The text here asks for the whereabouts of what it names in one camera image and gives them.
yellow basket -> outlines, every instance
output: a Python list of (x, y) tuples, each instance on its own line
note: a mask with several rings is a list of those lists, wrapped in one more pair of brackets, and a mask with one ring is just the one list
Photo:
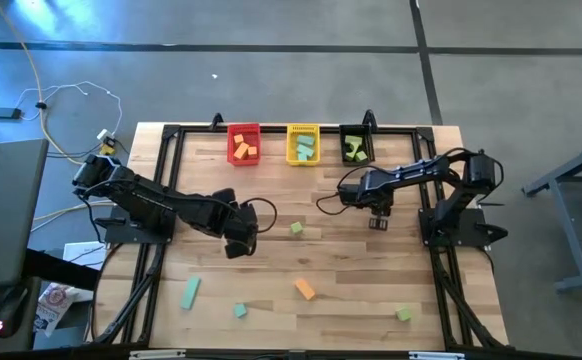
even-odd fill
[[(298, 135), (308, 135), (315, 139), (313, 156), (307, 161), (298, 160)], [(287, 125), (287, 163), (291, 166), (316, 166), (320, 162), (320, 125)]]

light green cube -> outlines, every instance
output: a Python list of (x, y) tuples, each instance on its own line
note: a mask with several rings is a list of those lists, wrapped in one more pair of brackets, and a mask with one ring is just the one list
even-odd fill
[(344, 142), (346, 144), (358, 144), (361, 145), (362, 144), (362, 138), (359, 136), (352, 136), (352, 135), (347, 135), (344, 137)]
[(349, 146), (351, 146), (351, 151), (349, 151), (348, 153), (345, 154), (345, 156), (347, 157), (347, 160), (349, 161), (353, 161), (353, 159), (355, 158), (355, 153), (358, 151), (358, 148), (360, 147), (360, 145), (362, 145), (361, 143), (349, 143)]
[(300, 234), (302, 232), (302, 224), (299, 222), (291, 224), (291, 232), (295, 235)]
[(364, 153), (364, 151), (359, 151), (357, 154), (355, 154), (355, 161), (364, 161), (367, 159), (367, 154)]
[(407, 307), (397, 307), (395, 309), (395, 316), (397, 316), (400, 321), (411, 320), (411, 310)]

black basket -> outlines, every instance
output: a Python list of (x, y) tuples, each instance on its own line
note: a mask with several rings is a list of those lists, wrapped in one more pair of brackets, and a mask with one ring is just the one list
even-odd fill
[[(345, 144), (344, 139), (347, 135), (359, 136), (362, 138), (362, 146), (360, 150), (367, 154), (367, 159), (364, 161), (349, 161), (347, 160), (347, 152), (349, 146)], [(371, 126), (365, 125), (340, 125), (340, 152), (342, 153), (342, 163), (344, 166), (361, 166), (367, 165), (375, 161), (375, 153), (373, 152), (373, 139), (371, 138)]]

red basket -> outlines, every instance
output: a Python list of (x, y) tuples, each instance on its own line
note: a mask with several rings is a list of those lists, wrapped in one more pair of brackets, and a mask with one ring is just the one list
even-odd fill
[[(255, 159), (238, 160), (233, 157), (236, 146), (233, 142), (233, 136), (242, 135), (244, 142), (258, 149), (258, 155)], [(235, 166), (258, 165), (260, 162), (260, 124), (234, 124), (227, 127), (227, 161)]]

plastic basket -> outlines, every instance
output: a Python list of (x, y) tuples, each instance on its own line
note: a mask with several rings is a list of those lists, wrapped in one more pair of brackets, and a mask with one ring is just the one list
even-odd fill
[[(298, 135), (313, 136), (313, 156), (307, 161), (298, 160)], [(320, 162), (320, 125), (287, 125), (287, 163), (291, 166), (316, 166)]]
[[(244, 142), (258, 148), (258, 155), (254, 159), (245, 158), (244, 160), (233, 157), (237, 147), (233, 142), (233, 136), (242, 135)], [(260, 124), (233, 124), (227, 127), (227, 161), (235, 166), (258, 165), (262, 146), (260, 139)]]
[[(347, 135), (359, 136), (362, 138), (361, 151), (367, 154), (364, 161), (349, 161), (346, 153), (350, 151), (349, 146), (344, 142)], [(371, 138), (371, 127), (364, 125), (340, 125), (340, 151), (342, 152), (342, 164), (344, 166), (361, 166), (375, 161), (375, 152), (373, 150), (373, 138)]]

